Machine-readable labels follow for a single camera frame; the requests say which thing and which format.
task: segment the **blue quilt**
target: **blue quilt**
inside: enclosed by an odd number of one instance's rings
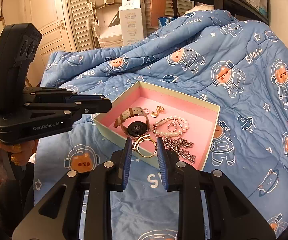
[[[221,106],[204,171],[221,169],[279,236],[288,226],[288,49],[283,42],[262,22],[239,22],[225,10],[196,11],[130,46],[55,52],[41,85],[113,100],[139,80]],[[119,149],[101,136],[93,118],[84,115],[72,131],[40,140],[35,202],[69,169],[94,168]],[[175,239],[178,198],[165,192],[159,170],[133,158],[126,191],[112,193],[113,238]],[[209,237],[207,224],[205,232]]]

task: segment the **white door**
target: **white door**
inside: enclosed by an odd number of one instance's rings
[[[27,78],[32,86],[42,79],[52,52],[71,51],[64,21],[62,0],[24,0],[24,19],[40,31],[43,38],[39,44]]]

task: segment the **person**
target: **person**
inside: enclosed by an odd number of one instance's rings
[[[0,227],[11,237],[14,229],[23,217],[33,208],[34,164],[30,157],[36,152],[38,140],[7,146],[0,141]],[[26,174],[22,181],[7,180],[2,163],[1,150],[12,153],[11,161],[15,165],[26,165]]]

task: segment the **gold painted fingernail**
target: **gold painted fingernail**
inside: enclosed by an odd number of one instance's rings
[[[14,151],[16,151],[16,152],[21,152],[21,151],[22,151],[20,144],[12,145],[12,149],[13,149]]]
[[[14,155],[12,155],[11,157],[10,157],[10,160],[14,163],[14,162],[17,162],[17,159],[16,159],[16,157],[14,156]]]

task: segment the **silver rivet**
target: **silver rivet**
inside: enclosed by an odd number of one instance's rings
[[[215,176],[215,177],[221,177],[222,176],[222,171],[220,171],[220,170],[215,170],[215,171],[213,171],[213,175]]]
[[[69,171],[69,172],[67,173],[67,176],[70,177],[70,178],[73,178],[73,177],[75,177],[76,175],[77,175],[77,172],[74,171],[74,170]]]
[[[186,163],[182,162],[182,161],[176,163],[176,166],[178,166],[179,168],[184,168],[185,165],[186,165]]]
[[[114,165],[114,163],[111,162],[111,161],[108,161],[108,162],[105,162],[105,163],[104,163],[104,167],[105,167],[105,168],[111,168],[111,167],[113,167],[113,165]]]

